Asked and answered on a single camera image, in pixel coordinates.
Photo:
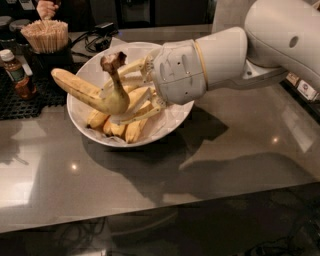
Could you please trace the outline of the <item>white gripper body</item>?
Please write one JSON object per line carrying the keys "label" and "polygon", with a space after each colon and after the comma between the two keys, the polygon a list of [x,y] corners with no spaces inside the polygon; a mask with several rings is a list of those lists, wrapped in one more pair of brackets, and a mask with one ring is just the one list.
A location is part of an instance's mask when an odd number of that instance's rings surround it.
{"label": "white gripper body", "polygon": [[164,101],[184,105],[205,94],[206,79],[193,40],[165,43],[149,56],[150,75]]}

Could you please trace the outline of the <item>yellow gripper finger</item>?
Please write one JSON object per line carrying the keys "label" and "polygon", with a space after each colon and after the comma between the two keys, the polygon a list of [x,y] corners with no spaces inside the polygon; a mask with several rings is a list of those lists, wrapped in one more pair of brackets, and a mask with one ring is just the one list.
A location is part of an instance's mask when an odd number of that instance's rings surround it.
{"label": "yellow gripper finger", "polygon": [[153,68],[153,57],[146,56],[131,63],[126,63],[126,56],[103,56],[101,68],[107,72],[109,79],[105,82],[104,88],[111,89],[114,78],[121,81],[126,75],[139,72],[143,81],[150,80],[150,72]]}
{"label": "yellow gripper finger", "polygon": [[120,115],[112,115],[110,117],[110,122],[118,125],[125,125],[158,114],[164,108],[164,101],[157,95],[154,88],[149,88],[151,89],[152,96],[147,101],[151,102],[152,108],[147,113],[139,115],[141,107],[136,113],[126,114],[125,112]]}

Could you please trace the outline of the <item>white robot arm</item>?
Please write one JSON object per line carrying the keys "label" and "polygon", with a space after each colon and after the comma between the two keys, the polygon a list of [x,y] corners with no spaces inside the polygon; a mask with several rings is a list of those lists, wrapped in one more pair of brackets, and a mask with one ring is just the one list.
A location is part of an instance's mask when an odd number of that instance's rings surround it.
{"label": "white robot arm", "polygon": [[287,71],[320,84],[320,12],[303,0],[256,0],[244,24],[169,42],[120,68],[141,71],[160,104],[184,105],[221,87],[248,89]]}

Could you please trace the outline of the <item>person hand in background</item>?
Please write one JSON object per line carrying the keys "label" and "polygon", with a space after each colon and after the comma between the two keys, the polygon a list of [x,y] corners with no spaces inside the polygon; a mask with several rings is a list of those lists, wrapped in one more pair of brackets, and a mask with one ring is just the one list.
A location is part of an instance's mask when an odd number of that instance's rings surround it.
{"label": "person hand in background", "polygon": [[56,15],[58,9],[59,5],[55,0],[39,0],[36,7],[39,17],[42,20],[52,19]]}

